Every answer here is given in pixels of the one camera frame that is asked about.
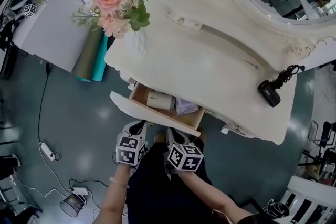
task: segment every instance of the green floor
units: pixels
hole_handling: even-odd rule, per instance
[[[15,152],[23,162],[18,177],[44,194],[53,188],[61,191],[38,151],[37,123],[45,80],[45,66],[40,64],[39,58],[20,56],[11,80],[0,82],[8,116],[16,126],[14,130],[6,131],[2,139],[18,138],[17,144],[2,146],[1,153]],[[261,206],[271,198],[280,198],[295,172],[308,134],[313,88],[313,70],[298,75],[287,135],[280,146],[232,133],[224,135],[220,132],[223,122],[205,115],[200,126],[207,133],[204,155],[214,186],[233,195],[237,201],[254,197]],[[59,162],[49,164],[66,189],[71,178],[101,180],[108,184],[116,169],[112,160],[115,140],[123,126],[133,118],[121,112],[110,100],[111,90],[129,94],[127,84],[112,68],[107,68],[103,82],[94,83],[78,81],[59,68],[53,68],[50,73],[42,106],[40,139],[61,155]],[[164,127],[150,128],[148,139],[160,130]],[[92,191],[96,204],[101,204],[106,188],[99,183],[83,186]],[[63,198],[58,193],[44,198],[35,190],[29,190],[26,195],[44,210],[40,223],[84,224],[93,221],[91,198],[88,208],[73,219],[61,211],[59,202]]]

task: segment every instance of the forearm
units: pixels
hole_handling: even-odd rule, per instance
[[[128,184],[130,170],[130,165],[119,164],[113,177],[119,184],[111,182],[95,224],[121,223],[127,192],[123,186]]]
[[[251,214],[239,208],[226,194],[204,182],[193,172],[178,172],[181,180],[211,210],[225,214],[233,224]]]

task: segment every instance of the bracelet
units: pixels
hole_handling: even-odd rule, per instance
[[[113,183],[118,184],[120,187],[123,187],[123,188],[125,188],[125,189],[130,188],[129,185],[126,185],[126,184],[123,184],[123,183],[121,183],[121,182],[118,182],[118,181],[116,181],[113,177],[110,177],[110,181],[113,182]]]

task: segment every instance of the open drawer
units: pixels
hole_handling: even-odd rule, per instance
[[[197,112],[182,116],[177,116],[175,110],[150,108],[146,106],[150,91],[153,90],[137,83],[128,99],[115,92],[111,92],[110,98],[121,111],[134,118],[172,127],[197,137],[200,136],[197,128],[203,117],[204,108],[200,107]]]

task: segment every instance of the silver drawer handle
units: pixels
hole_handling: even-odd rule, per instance
[[[248,62],[248,61],[246,61],[246,60],[244,60],[244,62],[246,62],[246,63],[248,63],[249,65],[251,65],[254,69],[257,69],[257,70],[259,70],[259,67],[258,66],[256,66],[256,65],[254,65],[253,63],[251,63],[251,62]]]

